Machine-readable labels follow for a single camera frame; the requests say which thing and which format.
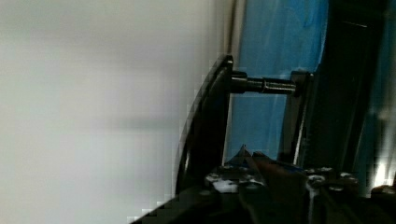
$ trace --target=black machine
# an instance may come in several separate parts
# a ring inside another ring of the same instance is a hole
[[[359,196],[353,174],[386,1],[330,1],[318,71],[250,78],[220,58],[185,127],[176,198],[134,223],[396,223],[396,186]],[[222,164],[230,94],[287,94],[279,154],[239,153]]]

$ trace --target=white wall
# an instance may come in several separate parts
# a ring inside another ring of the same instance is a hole
[[[171,198],[223,0],[0,3],[0,223],[126,223]]]

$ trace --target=blue fabric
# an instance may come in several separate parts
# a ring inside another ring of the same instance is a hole
[[[247,0],[239,70],[250,77],[290,78],[292,70],[315,71],[327,28],[325,0]],[[226,160],[243,144],[275,159],[286,97],[235,95]]]

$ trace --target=metal rod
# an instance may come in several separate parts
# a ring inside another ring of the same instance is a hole
[[[233,71],[232,93],[255,91],[259,93],[294,94],[296,88],[296,84],[290,80],[248,77],[246,73]]]

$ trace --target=black plastic part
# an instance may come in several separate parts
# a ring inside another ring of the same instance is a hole
[[[298,159],[304,156],[305,122],[308,103],[313,98],[314,74],[293,71],[291,80],[296,83],[298,91],[294,95],[289,95],[286,101],[277,159],[298,164]]]
[[[375,77],[386,0],[330,1],[326,45],[309,105],[303,167],[351,172]]]
[[[233,57],[220,58],[198,92],[179,144],[176,194],[203,185],[205,176],[222,163],[232,71]]]

